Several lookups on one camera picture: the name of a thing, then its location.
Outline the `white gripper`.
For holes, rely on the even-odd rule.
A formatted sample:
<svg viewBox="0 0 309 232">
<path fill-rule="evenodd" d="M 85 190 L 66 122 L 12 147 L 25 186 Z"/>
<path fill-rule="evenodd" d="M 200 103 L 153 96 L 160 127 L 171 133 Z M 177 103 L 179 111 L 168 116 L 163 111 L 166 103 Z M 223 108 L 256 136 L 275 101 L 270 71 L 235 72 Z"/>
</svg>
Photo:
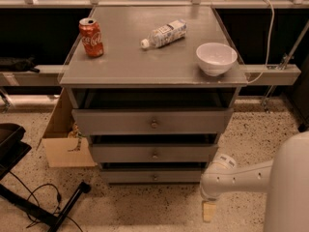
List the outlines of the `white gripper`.
<svg viewBox="0 0 309 232">
<path fill-rule="evenodd" d="M 204 171 L 200 180 L 203 221 L 211 222 L 215 211 L 216 204 L 210 201 L 216 201 L 220 195 L 225 192 L 228 186 L 229 174 L 237 167 L 236 161 L 228 155 L 217 154 L 208 168 Z"/>
</svg>

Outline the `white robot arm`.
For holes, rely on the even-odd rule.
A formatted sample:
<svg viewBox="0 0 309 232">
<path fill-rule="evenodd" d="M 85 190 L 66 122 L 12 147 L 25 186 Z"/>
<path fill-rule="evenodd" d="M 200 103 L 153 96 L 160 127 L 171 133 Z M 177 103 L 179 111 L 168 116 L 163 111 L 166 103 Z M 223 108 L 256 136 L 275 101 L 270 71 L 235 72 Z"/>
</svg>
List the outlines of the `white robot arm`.
<svg viewBox="0 0 309 232">
<path fill-rule="evenodd" d="M 286 140 L 270 161 L 238 167 L 231 157 L 217 155 L 201 176 L 200 190 L 207 201 L 225 192 L 264 192 L 264 232 L 309 232 L 309 131 Z"/>
</svg>

